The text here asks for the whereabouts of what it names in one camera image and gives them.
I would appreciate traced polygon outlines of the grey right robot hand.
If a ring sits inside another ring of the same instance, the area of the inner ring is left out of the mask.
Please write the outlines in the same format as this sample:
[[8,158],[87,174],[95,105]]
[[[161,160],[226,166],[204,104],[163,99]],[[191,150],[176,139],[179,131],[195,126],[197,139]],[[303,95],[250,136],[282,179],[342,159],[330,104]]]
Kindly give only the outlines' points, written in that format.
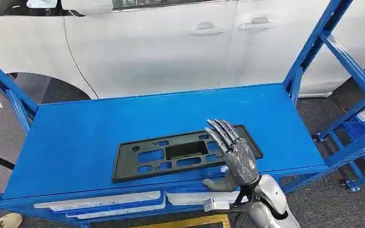
[[229,172],[220,180],[204,179],[203,185],[214,192],[233,192],[238,187],[255,183],[260,178],[255,156],[247,141],[225,120],[207,120],[212,129],[206,133],[217,143]]

